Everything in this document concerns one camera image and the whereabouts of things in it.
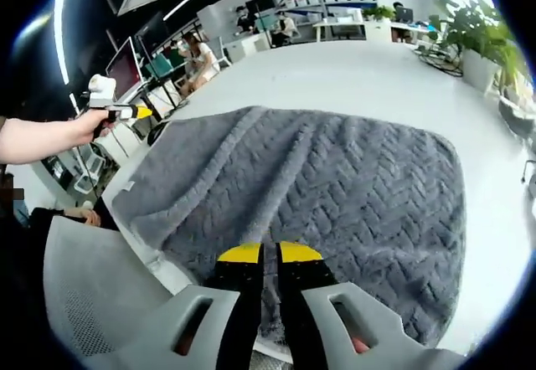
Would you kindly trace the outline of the person's left hand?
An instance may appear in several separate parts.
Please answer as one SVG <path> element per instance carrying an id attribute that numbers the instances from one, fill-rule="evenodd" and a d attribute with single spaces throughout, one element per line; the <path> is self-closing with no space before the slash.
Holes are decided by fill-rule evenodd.
<path id="1" fill-rule="evenodd" d="M 101 127 L 108 123 L 111 112 L 105 109 L 88 110 L 81 116 L 69 121 L 70 143 L 82 146 L 92 142 L 101 133 Z"/>

